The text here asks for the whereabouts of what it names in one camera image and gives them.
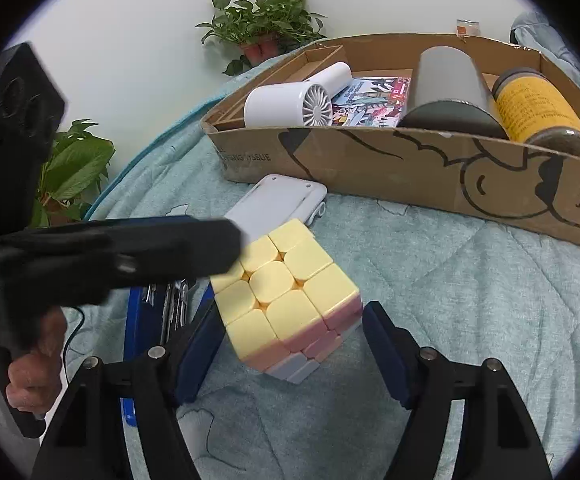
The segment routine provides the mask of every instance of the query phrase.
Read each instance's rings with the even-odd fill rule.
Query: potted plant
[[[321,34],[323,15],[308,12],[307,0],[212,0],[214,17],[211,23],[198,23],[195,27],[210,30],[201,43],[211,36],[236,43],[243,56],[230,62],[225,74],[236,75],[245,68],[259,65],[279,55],[279,42],[289,52],[302,44],[325,38]]]
[[[96,124],[79,119],[67,132],[57,132],[50,159],[41,168],[30,227],[80,221],[90,208],[88,198],[101,192],[115,146],[88,131]]]

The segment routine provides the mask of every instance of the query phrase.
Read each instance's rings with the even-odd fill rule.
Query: white plastic device
[[[317,72],[305,81],[323,86],[329,98],[334,99],[343,88],[352,84],[352,71],[347,63],[339,61]]]
[[[307,81],[259,86],[243,108],[246,128],[331,126],[332,116],[326,89]]]
[[[327,188],[318,182],[269,174],[263,177],[230,209],[225,218],[243,231],[244,244],[298,218],[310,225],[326,209]]]

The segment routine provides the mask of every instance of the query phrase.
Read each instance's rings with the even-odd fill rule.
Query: white wall
[[[309,0],[328,16],[330,37],[371,32],[454,32],[480,21],[484,36],[506,41],[526,0]],[[51,0],[14,38],[30,40],[69,101],[65,124],[98,123],[114,141],[118,173],[155,136],[227,77],[235,51],[201,46],[211,0]]]

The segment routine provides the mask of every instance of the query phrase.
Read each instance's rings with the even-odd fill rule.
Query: gray cylinder
[[[508,138],[483,74],[451,46],[421,53],[399,126]]]

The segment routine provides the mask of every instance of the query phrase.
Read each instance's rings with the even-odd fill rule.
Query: screw
[[[487,368],[489,368],[489,370],[492,370],[493,372],[497,372],[503,369],[503,365],[501,364],[501,362],[498,359],[495,359],[494,357],[486,359],[486,366]]]
[[[97,365],[99,365],[99,358],[94,357],[94,355],[91,355],[90,357],[86,357],[83,360],[83,363],[81,364],[81,366],[86,368],[86,370],[90,370],[91,368],[95,368]]]
[[[116,257],[116,270],[124,274],[134,274],[136,272],[136,260],[127,254],[119,254]]]
[[[419,350],[419,355],[426,361],[434,361],[438,357],[439,352],[430,346],[424,346]]]
[[[148,350],[148,356],[152,359],[160,359],[166,354],[166,349],[163,346],[153,346]]]

